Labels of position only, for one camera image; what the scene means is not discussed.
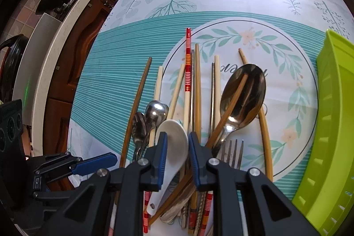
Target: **white spoon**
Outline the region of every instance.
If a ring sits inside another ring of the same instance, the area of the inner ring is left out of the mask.
[[[159,192],[152,192],[151,194],[146,209],[151,216],[155,215],[167,187],[185,163],[188,156],[188,137],[182,125],[173,119],[165,120],[157,129],[156,139],[159,139],[161,132],[167,133],[168,143],[164,182]]]

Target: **teal striped pattern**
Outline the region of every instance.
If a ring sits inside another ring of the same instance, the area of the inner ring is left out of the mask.
[[[294,21],[242,12],[196,12],[146,19],[97,36],[77,86],[71,118],[104,145],[120,153],[148,57],[152,56],[153,62],[139,111],[145,111],[146,105],[153,99],[158,67],[185,36],[185,28],[194,29],[223,17],[249,17],[279,27],[302,46],[316,67],[316,57],[323,46],[325,33]],[[132,159],[133,150],[133,144],[130,143],[129,160]],[[277,181],[288,197],[294,195],[307,161],[308,158],[304,158],[299,169]],[[294,189],[287,188],[289,183],[293,183]]]

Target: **metal screw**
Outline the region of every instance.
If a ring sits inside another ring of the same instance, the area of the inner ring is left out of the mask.
[[[250,169],[250,174],[252,176],[259,176],[261,174],[261,171],[259,171],[257,168],[251,168]]]
[[[100,168],[97,170],[96,174],[100,177],[104,177],[108,174],[108,171],[107,171],[107,169]]]
[[[139,165],[141,165],[141,166],[145,166],[145,165],[147,165],[147,164],[149,163],[149,160],[147,160],[146,158],[140,158],[140,159],[138,160],[138,163],[139,163]]]
[[[217,166],[217,165],[219,165],[220,160],[217,158],[210,158],[208,162],[210,165]]]

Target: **large metal spoon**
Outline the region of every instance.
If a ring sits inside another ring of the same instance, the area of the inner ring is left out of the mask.
[[[167,114],[169,113],[169,107],[158,101],[153,100],[148,103],[145,110],[145,120],[146,120],[146,136],[141,147],[137,151],[137,158],[139,159],[148,144],[150,131],[153,128],[159,127],[159,125],[166,120]]]
[[[244,74],[248,75],[245,87],[224,126],[219,141],[212,149],[213,157],[217,156],[222,144],[232,132],[252,122],[263,104],[264,96],[266,95],[264,73],[257,65],[245,64],[236,70],[227,81],[221,96],[220,114],[223,115],[225,113]]]
[[[135,145],[133,159],[138,160],[138,151],[143,145],[146,137],[146,121],[145,116],[141,112],[136,112],[133,117],[132,137]]]

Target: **lime green tray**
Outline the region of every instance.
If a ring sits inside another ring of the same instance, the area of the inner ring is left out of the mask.
[[[328,30],[317,68],[316,134],[293,203],[321,235],[331,236],[354,202],[354,45]]]

